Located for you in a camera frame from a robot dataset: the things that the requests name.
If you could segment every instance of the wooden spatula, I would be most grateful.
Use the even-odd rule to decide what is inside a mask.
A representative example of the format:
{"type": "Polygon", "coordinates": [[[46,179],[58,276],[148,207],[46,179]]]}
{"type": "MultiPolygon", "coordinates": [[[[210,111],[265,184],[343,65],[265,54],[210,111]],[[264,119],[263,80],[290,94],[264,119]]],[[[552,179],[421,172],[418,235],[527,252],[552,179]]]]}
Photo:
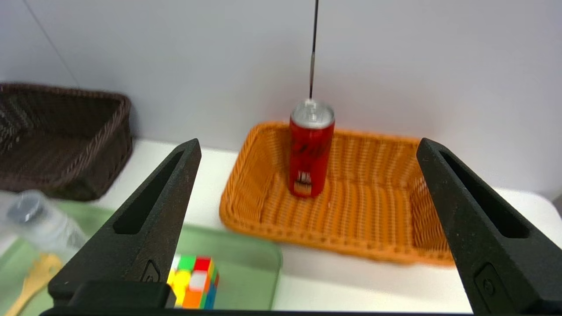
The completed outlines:
{"type": "Polygon", "coordinates": [[[25,304],[44,288],[61,268],[62,262],[56,255],[41,254],[39,260],[33,262],[33,267],[29,269],[20,296],[4,316],[17,316],[25,304]]]}

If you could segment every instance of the brown wicker basket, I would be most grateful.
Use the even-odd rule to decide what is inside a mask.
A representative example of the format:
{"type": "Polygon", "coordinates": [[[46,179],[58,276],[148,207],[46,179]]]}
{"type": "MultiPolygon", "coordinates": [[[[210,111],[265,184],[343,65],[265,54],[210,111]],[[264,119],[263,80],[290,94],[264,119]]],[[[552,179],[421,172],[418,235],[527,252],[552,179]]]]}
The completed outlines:
{"type": "Polygon", "coordinates": [[[0,189],[95,200],[132,151],[127,97],[0,84],[0,189]]]}
{"type": "Polygon", "coordinates": [[[416,160],[419,139],[336,130],[317,198],[287,188],[284,123],[254,127],[220,204],[238,232],[395,263],[454,265],[416,160]]]}

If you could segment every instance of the green cube sticker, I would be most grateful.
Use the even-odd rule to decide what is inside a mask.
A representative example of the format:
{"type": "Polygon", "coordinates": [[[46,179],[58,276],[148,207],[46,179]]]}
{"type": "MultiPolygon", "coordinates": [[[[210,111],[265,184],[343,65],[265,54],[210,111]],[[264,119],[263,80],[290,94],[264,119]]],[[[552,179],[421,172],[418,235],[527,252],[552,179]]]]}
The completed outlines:
{"type": "Polygon", "coordinates": [[[196,259],[197,258],[195,256],[182,256],[179,259],[178,270],[193,271],[196,259]]]}
{"type": "Polygon", "coordinates": [[[216,280],[216,267],[215,269],[212,270],[211,283],[215,284],[215,280],[216,280]]]}
{"type": "Polygon", "coordinates": [[[199,303],[200,309],[205,309],[205,303],[207,302],[207,293],[203,293],[201,296],[201,302],[199,303]]]}

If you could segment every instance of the orange wicker basket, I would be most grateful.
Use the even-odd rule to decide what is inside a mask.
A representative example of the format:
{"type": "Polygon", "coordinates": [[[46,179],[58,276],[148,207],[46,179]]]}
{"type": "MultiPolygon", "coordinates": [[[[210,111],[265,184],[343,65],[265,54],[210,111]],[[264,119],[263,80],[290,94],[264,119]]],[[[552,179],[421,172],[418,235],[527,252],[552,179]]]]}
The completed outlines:
{"type": "Polygon", "coordinates": [[[317,198],[289,193],[289,142],[285,123],[250,131],[221,199],[227,227],[373,260],[454,265],[416,160],[419,139],[336,130],[317,198]]]}

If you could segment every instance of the white table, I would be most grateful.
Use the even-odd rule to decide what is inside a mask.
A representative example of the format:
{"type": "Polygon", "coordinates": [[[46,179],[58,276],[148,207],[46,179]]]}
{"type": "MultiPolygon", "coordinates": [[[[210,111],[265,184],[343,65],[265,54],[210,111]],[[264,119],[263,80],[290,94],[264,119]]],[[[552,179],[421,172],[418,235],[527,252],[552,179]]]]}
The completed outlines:
{"type": "MultiPolygon", "coordinates": [[[[175,146],[136,141],[127,166],[108,193],[94,204],[110,209],[119,207],[175,146]]],[[[185,223],[225,229],[219,219],[220,196],[237,156],[236,152],[202,149],[185,223]]],[[[562,220],[551,202],[530,192],[497,191],[562,246],[562,220]]],[[[0,253],[10,240],[0,240],[0,253]]],[[[282,245],[282,251],[283,272],[275,309],[472,311],[455,269],[375,263],[290,245],[282,245]]]]}

